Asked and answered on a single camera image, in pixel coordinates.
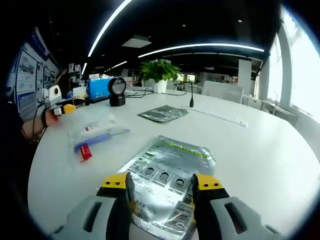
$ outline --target hand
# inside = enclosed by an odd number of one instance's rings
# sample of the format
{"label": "hand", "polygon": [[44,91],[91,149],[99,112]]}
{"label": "hand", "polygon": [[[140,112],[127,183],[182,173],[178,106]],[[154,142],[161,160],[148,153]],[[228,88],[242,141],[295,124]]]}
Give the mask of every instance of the hand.
{"label": "hand", "polygon": [[60,116],[55,115],[52,110],[47,109],[45,111],[45,122],[47,126],[56,124],[57,122],[59,122],[59,118]]}

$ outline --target silver foil bag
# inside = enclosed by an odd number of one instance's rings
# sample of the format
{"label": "silver foil bag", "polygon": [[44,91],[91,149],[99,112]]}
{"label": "silver foil bag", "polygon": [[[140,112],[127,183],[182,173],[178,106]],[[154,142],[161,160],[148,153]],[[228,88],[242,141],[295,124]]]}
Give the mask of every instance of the silver foil bag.
{"label": "silver foil bag", "polygon": [[212,176],[215,165],[206,148],[158,136],[119,170],[131,172],[135,184],[133,222],[162,239],[193,234],[191,177]]}
{"label": "silver foil bag", "polygon": [[165,123],[183,117],[186,114],[188,114],[188,111],[186,109],[164,105],[149,111],[139,113],[138,116],[155,122]]}

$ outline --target potted plant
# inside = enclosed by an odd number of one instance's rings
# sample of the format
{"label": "potted plant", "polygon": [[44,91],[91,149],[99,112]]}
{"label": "potted plant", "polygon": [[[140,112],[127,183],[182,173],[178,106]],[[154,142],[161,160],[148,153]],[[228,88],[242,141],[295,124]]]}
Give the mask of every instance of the potted plant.
{"label": "potted plant", "polygon": [[181,75],[180,68],[163,59],[143,62],[141,72],[144,82],[149,81],[152,90],[159,94],[166,92],[168,80],[175,81]]}

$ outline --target black ceiling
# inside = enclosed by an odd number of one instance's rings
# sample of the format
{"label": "black ceiling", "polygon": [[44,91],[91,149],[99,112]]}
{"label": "black ceiling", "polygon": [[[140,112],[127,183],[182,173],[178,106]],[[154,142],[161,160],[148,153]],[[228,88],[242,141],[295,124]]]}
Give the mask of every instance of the black ceiling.
{"label": "black ceiling", "polygon": [[[99,70],[104,72],[123,61],[128,63],[118,68],[138,69],[141,61],[165,58],[179,65],[184,72],[203,72],[204,67],[213,67],[213,72],[233,75],[238,73],[238,57],[231,55],[265,60],[280,25],[277,1],[132,0],[106,30],[92,56],[88,57],[100,29],[121,2],[64,2],[47,9],[38,27],[53,57],[62,67],[69,63],[82,66],[88,63],[85,73],[89,74],[96,67],[103,67]],[[150,36],[152,44],[143,48],[122,46],[133,35]],[[214,42],[248,45],[265,52],[192,47],[138,58],[159,49]],[[259,71],[260,63],[253,60],[254,72]]]}

